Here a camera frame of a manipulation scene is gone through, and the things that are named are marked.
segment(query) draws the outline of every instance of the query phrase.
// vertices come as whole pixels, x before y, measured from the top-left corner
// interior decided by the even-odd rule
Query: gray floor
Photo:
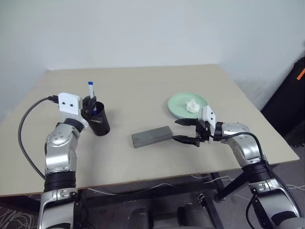
[[[300,160],[293,163],[286,163],[277,166],[274,171],[282,178],[286,184],[303,185],[305,183],[305,149],[298,147],[292,149],[299,155]],[[220,173],[221,176],[229,175],[231,178],[237,177],[241,171],[227,171]],[[169,183],[172,185],[185,183],[187,181],[198,181],[201,180],[187,177],[176,177],[171,179],[154,180],[141,183],[133,183],[120,185],[117,187],[104,187],[98,190],[104,192],[124,192],[131,190],[139,190],[144,188],[153,187],[160,183]],[[305,192],[297,189],[292,189],[293,194],[298,199],[303,210],[305,210]],[[251,193],[248,187],[243,188],[237,192],[238,195],[250,199]],[[86,190],[84,195],[87,197],[100,195],[93,191]],[[120,204],[108,205],[104,207],[91,208],[90,221],[94,224],[96,229],[123,229],[126,225],[127,219],[130,213],[137,208],[146,207],[151,210],[157,219],[155,221],[155,228],[166,227],[166,226],[177,226],[177,219],[162,219],[161,215],[167,214],[168,216],[174,215],[179,206],[184,206],[187,203],[196,204],[195,194],[183,194],[175,195],[163,198],[157,198],[154,200],[140,200],[125,202]],[[249,229],[245,219],[245,209],[248,201],[238,196],[231,196],[221,203],[215,203],[219,216],[222,220],[225,229]],[[0,215],[7,211],[6,208],[0,208]],[[258,224],[253,209],[250,209],[250,220],[256,229],[261,228]],[[14,222],[9,224],[8,229],[17,229],[19,224]]]

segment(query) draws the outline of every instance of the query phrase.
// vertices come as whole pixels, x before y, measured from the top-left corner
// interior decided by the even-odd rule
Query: black cable
[[[289,188],[287,188],[286,184],[281,180],[281,178],[270,168],[270,165],[269,163],[265,160],[264,158],[264,155],[263,155],[263,151],[262,151],[262,147],[261,147],[261,144],[259,143],[258,141],[258,138],[250,133],[250,132],[239,132],[239,133],[236,133],[236,134],[232,134],[232,135],[227,135],[227,136],[222,136],[222,137],[215,137],[213,135],[210,135],[211,138],[214,138],[214,139],[228,139],[230,137],[235,137],[235,136],[239,136],[239,135],[250,135],[254,138],[256,144],[257,144],[257,147],[258,147],[258,150],[259,150],[259,154],[260,154],[260,157],[262,159],[262,162],[266,165],[266,168],[268,169],[268,171],[276,178],[276,180],[281,184],[281,186],[283,187],[283,189],[288,193],[288,195],[290,195],[292,201],[294,202],[298,212],[299,212],[299,215],[300,217],[303,217],[303,212],[302,212],[302,209],[298,203],[298,201],[296,200],[296,198],[294,197],[294,195],[292,194],[292,192],[289,190]]]
[[[249,226],[251,227],[251,229],[255,229],[255,227],[253,227],[252,223],[250,222],[250,219],[249,219],[249,209],[250,209],[250,207],[252,205],[252,202],[254,201],[255,197],[256,197],[256,195],[254,194],[252,196],[251,200],[249,201],[248,206],[246,208],[246,219],[247,219],[247,222],[248,222]]]
[[[295,204],[297,211],[299,212],[300,217],[301,218],[304,217],[302,208],[301,208],[299,202],[296,200],[295,196],[290,191],[290,189],[286,186],[284,181],[282,181],[282,179],[270,168],[270,165],[268,163],[265,163],[265,165],[266,165],[266,168],[268,168],[269,172],[276,178],[276,180],[280,183],[280,185],[283,187],[283,189],[285,189],[285,191],[291,197],[293,203]]]
[[[35,169],[35,171],[39,174],[39,176],[42,177],[42,179],[45,180],[45,176],[42,172],[39,171],[39,169],[36,167],[36,165],[33,163],[33,161],[30,159],[29,155],[27,154],[27,152],[25,151],[25,148],[23,146],[22,143],[22,139],[21,139],[21,131],[22,131],[22,126],[24,123],[25,118],[28,116],[28,114],[31,112],[31,110],[34,109],[34,107],[36,107],[38,104],[40,104],[41,102],[45,101],[45,100],[50,100],[50,97],[46,97],[43,99],[40,99],[39,101],[37,101],[36,103],[34,103],[27,111],[26,113],[23,115],[20,124],[19,124],[19,128],[18,128],[18,143],[20,145],[20,148],[25,156],[25,158],[28,160],[28,162],[30,163],[30,165],[33,167],[33,169]]]
[[[236,137],[236,136],[239,136],[239,135],[250,135],[251,137],[253,137],[255,142],[256,142],[256,144],[257,144],[259,155],[261,156],[262,160],[265,161],[265,158],[264,158],[264,155],[263,155],[263,151],[262,151],[262,147],[261,147],[261,144],[258,141],[258,138],[254,134],[252,134],[250,132],[239,132],[239,133],[236,133],[236,134],[222,136],[222,137],[215,137],[213,135],[210,135],[210,137],[214,138],[214,139],[221,140],[221,139],[228,139],[228,138],[231,138],[231,137]]]

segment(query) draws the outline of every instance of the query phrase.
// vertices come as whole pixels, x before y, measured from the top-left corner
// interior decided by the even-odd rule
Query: white tissue
[[[194,99],[186,102],[186,110],[191,113],[197,113],[200,109],[200,105],[196,103]]]

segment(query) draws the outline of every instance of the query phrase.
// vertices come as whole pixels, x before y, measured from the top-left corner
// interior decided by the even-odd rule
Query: white cable
[[[195,178],[195,179],[204,179],[204,178],[208,178],[208,177],[210,177],[210,176],[202,177],[202,176],[191,175],[191,177],[193,177],[193,178]]]
[[[27,218],[25,217],[25,216],[23,216],[23,215],[26,215],[26,216],[28,216],[28,217],[30,217],[30,215],[28,215],[28,214],[22,214],[22,212],[17,212],[16,213],[16,211],[15,211],[15,214],[14,215],[12,215],[12,217],[8,217],[7,219],[9,219],[4,225],[0,225],[0,227],[3,227],[3,229],[6,229],[7,227],[8,227],[8,225],[11,223],[11,222],[13,222],[13,221],[16,221],[17,220],[17,218],[19,218],[19,217],[22,217],[22,218],[24,218],[25,219],[25,221],[26,221],[26,223],[25,223],[25,225],[27,225],[27,227],[26,228],[28,228],[28,229],[30,229],[30,225],[29,225],[29,222],[28,222],[28,220],[27,220]]]
[[[5,226],[6,225],[6,227],[7,227],[7,225],[9,224],[9,222],[10,222],[10,220],[11,220],[11,218],[14,216],[16,214],[16,211],[13,211],[11,214],[10,214],[10,216],[8,216],[4,221],[3,221],[3,219],[5,218],[5,217],[3,217],[2,218],[2,220],[1,220],[1,222],[0,222],[0,228],[2,228],[3,226]]]
[[[302,188],[302,187],[305,187],[305,185],[302,185],[302,186],[286,185],[286,186],[292,186],[292,187],[289,187],[289,189],[299,189],[301,191],[305,191],[305,189]]]
[[[32,218],[31,218],[31,216],[30,216],[29,214],[22,213],[22,214],[20,214],[19,216],[15,217],[14,219],[17,219],[17,218],[19,218],[19,217],[24,218],[25,221],[26,221],[26,224],[27,224],[28,226],[31,225],[31,219],[32,219]]]
[[[35,227],[37,227],[37,224],[38,224],[38,221],[35,221],[35,218],[34,218],[34,216],[33,215],[31,215],[32,216],[32,219],[33,219],[33,226],[35,226]]]
[[[93,188],[88,188],[88,190],[91,190],[91,191],[94,191],[94,192],[97,192],[97,193],[102,193],[102,194],[105,194],[105,195],[109,195],[109,196],[118,196],[119,194],[114,194],[114,193],[107,193],[107,192],[102,192],[102,191],[99,191],[99,190],[95,190]]]
[[[235,179],[221,179],[222,181],[234,181]]]
[[[216,180],[219,180],[219,179],[222,179],[222,178],[226,178],[226,177],[228,177],[229,179],[231,179],[230,176],[218,177],[218,178],[215,178],[214,180],[210,180],[210,181],[208,181],[208,182],[204,182],[204,184],[212,183],[212,182],[214,182],[214,181],[216,181]]]
[[[240,195],[238,195],[238,194],[234,194],[234,195],[237,196],[237,197],[240,197],[241,199],[245,199],[245,200],[247,200],[247,201],[250,201],[250,199],[248,199],[248,198],[246,198],[246,197],[240,196]]]
[[[14,222],[14,221],[16,221],[16,222],[19,222],[20,223],[20,225],[22,225],[23,227],[27,227],[27,228],[36,228],[37,226],[30,226],[30,225],[28,225],[28,224],[23,224],[21,221],[19,221],[18,219],[14,219],[12,222]]]
[[[34,220],[34,219],[32,219],[32,215],[29,215],[29,217],[30,217],[29,228],[31,228],[31,226],[32,226],[32,220]]]
[[[32,227],[32,224],[34,224],[34,216],[30,215],[30,227]]]
[[[9,210],[9,209],[8,209],[6,213],[4,213],[2,216],[0,216],[0,218],[1,218],[1,217],[5,217],[6,214],[8,214],[8,213],[10,213],[10,212],[12,212],[12,211],[13,211],[13,210]]]
[[[171,184],[167,184],[167,183],[161,183],[161,184],[158,184],[158,185],[156,185],[156,186],[154,186],[154,187],[150,187],[150,188],[148,188],[148,189],[145,189],[145,190],[143,190],[143,191],[133,192],[133,193],[130,193],[130,194],[119,194],[119,193],[116,194],[116,193],[102,192],[102,191],[99,191],[99,190],[95,190],[95,189],[93,189],[93,188],[88,188],[88,189],[91,190],[91,191],[94,191],[94,192],[97,192],[97,193],[102,193],[102,194],[109,195],[109,196],[126,196],[126,195],[132,195],[132,194],[137,194],[137,193],[146,192],[146,191],[148,191],[148,190],[154,189],[154,188],[159,187],[159,186],[162,186],[162,185],[168,185],[168,186],[171,186],[171,187],[177,187],[177,186],[175,186],[175,185],[171,185]]]

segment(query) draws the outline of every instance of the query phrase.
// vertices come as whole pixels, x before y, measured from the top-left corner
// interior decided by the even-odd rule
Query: white wall
[[[92,67],[218,63],[261,109],[302,54],[304,14],[304,0],[1,0],[0,120],[46,69]]]

